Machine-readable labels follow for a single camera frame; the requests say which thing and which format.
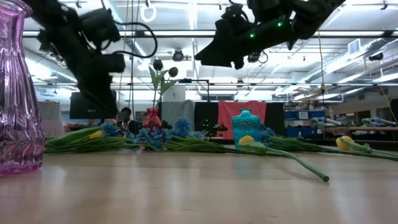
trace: ceiling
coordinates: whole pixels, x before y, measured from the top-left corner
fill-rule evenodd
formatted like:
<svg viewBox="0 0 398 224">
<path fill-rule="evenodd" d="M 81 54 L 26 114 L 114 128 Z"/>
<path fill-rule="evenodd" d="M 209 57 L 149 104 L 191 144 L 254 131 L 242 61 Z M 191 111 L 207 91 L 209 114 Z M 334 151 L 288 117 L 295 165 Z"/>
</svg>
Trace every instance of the ceiling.
<svg viewBox="0 0 398 224">
<path fill-rule="evenodd" d="M 76 1 L 60 1 L 70 7 L 76 8 Z M 153 14 L 153 10 L 146 9 L 145 1 L 128 1 L 128 0 L 104 0 L 106 7 L 111 7 L 114 19 L 126 21 L 138 21 L 147 24 L 153 30 L 215 30 L 215 21 L 220 19 L 224 13 L 227 1 L 226 0 L 151 0 L 151 7 L 155 7 L 156 15 L 152 21 L 144 21 L 142 15 L 149 18 Z M 320 28 L 321 30 L 388 30 L 398 28 L 398 0 L 388 0 L 388 7 L 385 10 L 380 10 L 383 6 L 382 1 L 377 0 L 347 0 L 343 6 L 338 8 Z M 81 8 L 77 9 L 79 14 L 84 14 L 91 10 L 101 7 L 100 0 L 80 1 Z M 244 6 L 249 20 L 253 21 L 251 11 Z M 35 31 L 39 30 L 40 26 L 32 19 L 25 20 L 24 30 Z M 242 78 L 244 82 L 251 83 L 303 83 L 304 80 L 317 70 L 321 69 L 321 60 L 324 61 L 324 66 L 335 63 L 342 56 L 346 55 L 348 44 L 355 39 L 310 39 L 299 40 L 292 50 L 288 50 L 284 44 L 277 45 L 266 49 L 268 61 L 265 64 L 261 63 L 247 63 L 240 70 L 223 67 L 208 67 L 200 65 L 196 62 L 197 74 L 193 69 L 193 62 L 187 60 L 184 62 L 173 62 L 171 55 L 175 49 L 181 49 L 184 55 L 192 56 L 199 50 L 206 47 L 212 39 L 209 38 L 159 38 L 159 48 L 153 59 L 161 58 L 166 69 L 170 67 L 177 67 L 179 75 L 177 78 L 200 78 L 209 79 L 211 82 L 217 83 L 236 83 L 237 79 Z M 362 40 L 363 42 L 373 41 L 372 39 Z M 136 39 L 136 46 L 142 49 L 142 54 L 149 54 L 153 51 L 154 42 L 152 39 Z M 57 82 L 57 83 L 73 83 L 73 75 L 66 69 L 57 65 L 55 61 L 44 55 L 40 50 L 40 43 L 35 38 L 24 38 L 23 44 L 25 51 L 28 52 L 27 58 L 30 60 L 29 70 L 34 74 L 34 83 Z M 341 79 L 350 77 L 360 73 L 369 68 L 382 65 L 388 61 L 395 60 L 397 55 L 395 44 L 389 45 L 388 48 L 381 49 L 384 58 L 380 61 L 366 62 L 363 57 L 345 63 L 344 66 L 338 66 L 331 72 L 324 74 L 325 82 L 336 83 Z M 113 43 L 107 48 L 106 52 L 111 53 L 116 50 L 131 51 L 131 49 L 124 44 L 123 41 Z M 149 83 L 150 76 L 146 69 L 148 66 L 147 60 L 134 58 L 133 62 L 129 56 L 125 56 L 126 70 L 123 74 L 112 74 L 115 83 L 130 82 L 131 74 L 134 76 L 135 83 Z M 57 79 L 40 78 L 41 71 L 50 71 L 56 73 Z M 374 72 L 372 77 L 369 74 L 364 74 L 351 82 L 363 83 L 376 79 L 380 74 Z M 312 83 L 320 83 L 321 80 L 316 78 Z M 43 89 L 45 86 L 37 86 L 37 89 Z M 261 90 L 280 90 L 283 93 L 293 93 L 300 95 L 311 91 L 316 91 L 317 86 L 310 88 L 290 88 L 277 86 L 248 86 L 247 91 L 261 91 Z M 129 87 L 122 87 L 122 90 L 128 90 Z M 135 90 L 150 90 L 150 86 L 139 85 L 135 86 Z M 235 86 L 213 86 L 212 90 L 233 90 Z"/>
</svg>

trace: table surface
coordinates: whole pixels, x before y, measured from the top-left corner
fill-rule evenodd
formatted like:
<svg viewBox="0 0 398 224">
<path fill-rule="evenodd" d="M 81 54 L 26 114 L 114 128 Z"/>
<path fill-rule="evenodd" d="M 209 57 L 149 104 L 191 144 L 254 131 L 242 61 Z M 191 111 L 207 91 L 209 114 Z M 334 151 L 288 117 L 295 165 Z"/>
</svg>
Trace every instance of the table surface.
<svg viewBox="0 0 398 224">
<path fill-rule="evenodd" d="M 0 223 L 397 223 L 397 162 L 300 156 L 330 183 L 277 157 L 45 156 L 41 170 L 0 179 Z"/>
</svg>

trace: red curtain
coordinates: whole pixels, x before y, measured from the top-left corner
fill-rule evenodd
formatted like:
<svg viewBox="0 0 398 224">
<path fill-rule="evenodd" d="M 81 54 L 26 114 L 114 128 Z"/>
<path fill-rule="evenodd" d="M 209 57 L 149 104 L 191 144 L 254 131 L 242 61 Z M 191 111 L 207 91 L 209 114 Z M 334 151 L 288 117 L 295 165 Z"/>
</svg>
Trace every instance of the red curtain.
<svg viewBox="0 0 398 224">
<path fill-rule="evenodd" d="M 218 102 L 218 124 L 224 124 L 228 131 L 219 131 L 218 134 L 222 134 L 224 139 L 233 139 L 232 130 L 232 117 L 240 114 L 240 109 L 252 109 L 252 114 L 259 116 L 261 123 L 264 124 L 266 120 L 266 103 L 258 101 L 249 102 Z"/>
</svg>

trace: teal glass bottle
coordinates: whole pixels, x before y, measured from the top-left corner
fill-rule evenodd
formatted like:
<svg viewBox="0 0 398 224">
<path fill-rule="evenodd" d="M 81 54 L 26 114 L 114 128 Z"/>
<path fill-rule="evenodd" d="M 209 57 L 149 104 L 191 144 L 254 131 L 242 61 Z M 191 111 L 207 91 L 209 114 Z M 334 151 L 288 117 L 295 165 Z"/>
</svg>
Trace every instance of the teal glass bottle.
<svg viewBox="0 0 398 224">
<path fill-rule="evenodd" d="M 252 115 L 252 109 L 240 109 L 238 116 L 232 117 L 235 148 L 241 150 L 238 143 L 243 136 L 251 136 L 260 141 L 260 117 Z"/>
</svg>

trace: person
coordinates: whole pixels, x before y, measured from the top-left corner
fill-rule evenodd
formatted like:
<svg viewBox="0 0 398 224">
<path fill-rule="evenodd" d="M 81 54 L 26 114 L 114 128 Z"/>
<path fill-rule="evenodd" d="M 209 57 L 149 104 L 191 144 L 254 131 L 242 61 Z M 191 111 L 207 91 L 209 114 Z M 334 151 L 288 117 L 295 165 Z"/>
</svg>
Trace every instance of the person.
<svg viewBox="0 0 398 224">
<path fill-rule="evenodd" d="M 118 132 L 121 133 L 122 136 L 127 136 L 129 133 L 137 134 L 138 133 L 138 122 L 130 119 L 131 109 L 125 107 L 121 110 L 122 120 L 118 121 L 117 127 Z"/>
</svg>

